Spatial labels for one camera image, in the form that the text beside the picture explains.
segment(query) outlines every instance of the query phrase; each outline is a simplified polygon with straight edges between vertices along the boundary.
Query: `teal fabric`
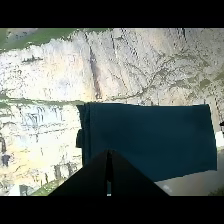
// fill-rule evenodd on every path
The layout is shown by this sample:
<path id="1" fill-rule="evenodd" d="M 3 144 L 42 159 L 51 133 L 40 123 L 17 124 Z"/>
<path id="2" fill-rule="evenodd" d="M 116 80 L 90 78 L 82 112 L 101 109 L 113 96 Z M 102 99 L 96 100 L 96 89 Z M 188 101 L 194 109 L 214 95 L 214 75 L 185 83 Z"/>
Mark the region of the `teal fabric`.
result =
<path id="1" fill-rule="evenodd" d="M 78 106 L 83 163 L 117 150 L 152 181 L 217 170 L 217 149 L 208 105 Z"/>

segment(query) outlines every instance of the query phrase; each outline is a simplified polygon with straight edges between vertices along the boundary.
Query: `towel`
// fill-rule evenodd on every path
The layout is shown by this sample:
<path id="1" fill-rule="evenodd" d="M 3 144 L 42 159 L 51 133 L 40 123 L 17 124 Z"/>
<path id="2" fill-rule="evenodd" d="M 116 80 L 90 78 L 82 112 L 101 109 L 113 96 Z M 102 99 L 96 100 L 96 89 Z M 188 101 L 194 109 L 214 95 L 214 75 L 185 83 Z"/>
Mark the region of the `towel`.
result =
<path id="1" fill-rule="evenodd" d="M 78 105 L 82 129 L 77 147 L 83 165 L 104 150 L 116 150 L 154 182 L 217 170 L 209 105 Z"/>

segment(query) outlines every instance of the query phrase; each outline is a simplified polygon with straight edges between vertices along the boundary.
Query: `rock wall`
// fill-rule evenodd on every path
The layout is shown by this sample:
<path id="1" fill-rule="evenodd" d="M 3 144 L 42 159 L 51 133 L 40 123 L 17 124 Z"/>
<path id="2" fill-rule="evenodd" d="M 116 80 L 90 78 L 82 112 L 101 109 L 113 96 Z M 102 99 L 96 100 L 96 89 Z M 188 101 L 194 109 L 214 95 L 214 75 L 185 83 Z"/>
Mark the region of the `rock wall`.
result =
<path id="1" fill-rule="evenodd" d="M 82 31 L 0 54 L 0 94 L 10 99 L 192 105 L 213 97 L 222 119 L 223 78 L 224 29 Z M 8 167 L 0 167 L 2 182 L 35 187 L 45 174 L 48 181 L 60 175 L 55 166 L 80 164 L 75 107 L 10 108 L 16 118 L 8 122 L 16 125 L 1 129 L 10 155 Z"/>

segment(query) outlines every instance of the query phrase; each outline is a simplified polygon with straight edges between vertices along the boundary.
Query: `folded cloth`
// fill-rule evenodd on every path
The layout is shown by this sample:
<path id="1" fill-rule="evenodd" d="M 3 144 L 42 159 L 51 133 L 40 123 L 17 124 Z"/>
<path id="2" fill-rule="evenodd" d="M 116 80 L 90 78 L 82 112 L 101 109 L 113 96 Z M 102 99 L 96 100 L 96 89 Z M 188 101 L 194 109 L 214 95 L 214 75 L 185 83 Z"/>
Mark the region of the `folded cloth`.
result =
<path id="1" fill-rule="evenodd" d="M 116 150 L 152 181 L 217 170 L 217 149 L 208 105 L 77 106 L 82 130 L 77 145 L 83 165 Z"/>

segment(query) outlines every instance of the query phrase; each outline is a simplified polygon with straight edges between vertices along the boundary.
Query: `cloth fold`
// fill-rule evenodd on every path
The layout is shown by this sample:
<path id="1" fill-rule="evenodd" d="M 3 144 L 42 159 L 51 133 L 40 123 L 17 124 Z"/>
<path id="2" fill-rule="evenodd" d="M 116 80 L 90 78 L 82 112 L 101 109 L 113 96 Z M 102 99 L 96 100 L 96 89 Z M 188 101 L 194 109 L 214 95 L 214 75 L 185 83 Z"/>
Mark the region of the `cloth fold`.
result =
<path id="1" fill-rule="evenodd" d="M 154 182 L 217 170 L 208 105 L 77 107 L 82 127 L 77 146 L 82 148 L 83 165 L 104 150 L 116 150 Z"/>

